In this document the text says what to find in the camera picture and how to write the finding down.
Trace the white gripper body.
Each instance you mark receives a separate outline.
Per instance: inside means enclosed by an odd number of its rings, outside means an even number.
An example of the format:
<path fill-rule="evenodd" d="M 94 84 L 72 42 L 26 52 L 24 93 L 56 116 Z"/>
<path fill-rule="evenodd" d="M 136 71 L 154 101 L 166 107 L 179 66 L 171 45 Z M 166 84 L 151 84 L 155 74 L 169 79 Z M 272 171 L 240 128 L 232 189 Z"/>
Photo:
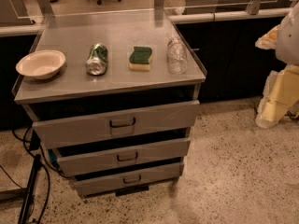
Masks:
<path fill-rule="evenodd" d="M 270 128 L 279 123 L 299 101 L 299 66 L 287 64 L 280 72 L 271 71 L 259 103 L 256 124 Z"/>

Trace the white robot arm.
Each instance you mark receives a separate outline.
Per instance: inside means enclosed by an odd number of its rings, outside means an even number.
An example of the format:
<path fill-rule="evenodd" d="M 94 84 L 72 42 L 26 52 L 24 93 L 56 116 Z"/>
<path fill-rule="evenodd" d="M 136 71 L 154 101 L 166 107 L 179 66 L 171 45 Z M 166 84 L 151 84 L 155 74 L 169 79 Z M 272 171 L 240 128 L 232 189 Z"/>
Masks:
<path fill-rule="evenodd" d="M 255 46 L 273 49 L 277 59 L 286 64 L 279 73 L 271 72 L 268 76 L 258 107 L 256 124 L 270 128 L 299 101 L 299 4 L 290 10 L 280 25 L 260 37 Z"/>

